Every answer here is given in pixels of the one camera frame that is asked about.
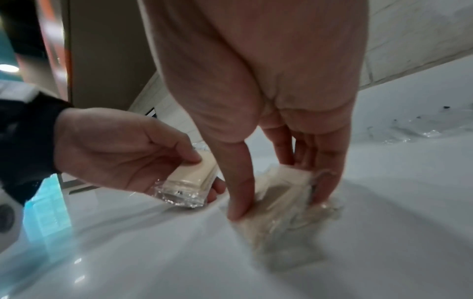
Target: gray round object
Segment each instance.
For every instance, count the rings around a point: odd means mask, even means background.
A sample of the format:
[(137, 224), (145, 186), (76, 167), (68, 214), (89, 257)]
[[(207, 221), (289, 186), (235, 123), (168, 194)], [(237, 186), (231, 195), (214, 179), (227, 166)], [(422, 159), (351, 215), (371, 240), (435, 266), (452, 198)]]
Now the gray round object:
[(15, 210), (8, 204), (0, 205), (0, 233), (7, 233), (15, 224)]

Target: tiled wall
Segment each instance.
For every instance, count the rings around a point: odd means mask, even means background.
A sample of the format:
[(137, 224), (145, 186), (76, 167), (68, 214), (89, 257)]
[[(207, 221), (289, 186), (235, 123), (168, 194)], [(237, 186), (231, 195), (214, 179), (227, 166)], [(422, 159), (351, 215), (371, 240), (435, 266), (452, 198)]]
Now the tiled wall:
[[(473, 0), (371, 0), (370, 39), (360, 86), (370, 87), (473, 52)], [(201, 139), (155, 74), (130, 108)]]

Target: black sleeve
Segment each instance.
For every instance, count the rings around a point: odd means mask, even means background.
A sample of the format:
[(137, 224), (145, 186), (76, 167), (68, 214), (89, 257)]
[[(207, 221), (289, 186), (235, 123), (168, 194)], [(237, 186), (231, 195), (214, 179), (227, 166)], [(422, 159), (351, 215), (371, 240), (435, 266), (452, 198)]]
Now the black sleeve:
[(0, 182), (24, 204), (44, 178), (58, 172), (53, 157), (54, 125), (71, 105), (43, 93), (20, 105), (0, 100)]

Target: plastic bag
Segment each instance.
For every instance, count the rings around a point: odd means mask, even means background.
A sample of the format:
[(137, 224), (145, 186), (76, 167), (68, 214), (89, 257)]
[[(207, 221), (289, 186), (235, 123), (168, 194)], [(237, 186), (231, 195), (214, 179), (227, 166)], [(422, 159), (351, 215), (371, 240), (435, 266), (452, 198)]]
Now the plastic bag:
[(202, 161), (198, 164), (183, 162), (166, 180), (157, 181), (153, 186), (153, 197), (182, 207), (207, 205), (218, 166), (205, 143), (194, 144), (194, 148), (202, 156)]
[(257, 264), (280, 271), (321, 259), (314, 239), (340, 212), (333, 201), (311, 205), (317, 179), (328, 173), (274, 166), (256, 178), (256, 202), (234, 228)]

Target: hand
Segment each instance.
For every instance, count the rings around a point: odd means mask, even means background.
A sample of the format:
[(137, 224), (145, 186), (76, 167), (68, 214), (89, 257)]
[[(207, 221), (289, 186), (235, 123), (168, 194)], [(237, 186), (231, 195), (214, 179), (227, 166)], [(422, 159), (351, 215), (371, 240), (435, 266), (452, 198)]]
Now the hand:
[(367, 1), (141, 0), (140, 8), (170, 92), (227, 181), (228, 217), (253, 202), (244, 140), (258, 125), (281, 163), (336, 173), (314, 200), (328, 198), (349, 144)]
[[(66, 109), (55, 124), (54, 163), (96, 186), (151, 194), (184, 160), (199, 162), (189, 137), (152, 118), (113, 109)], [(225, 191), (217, 178), (208, 201)]]

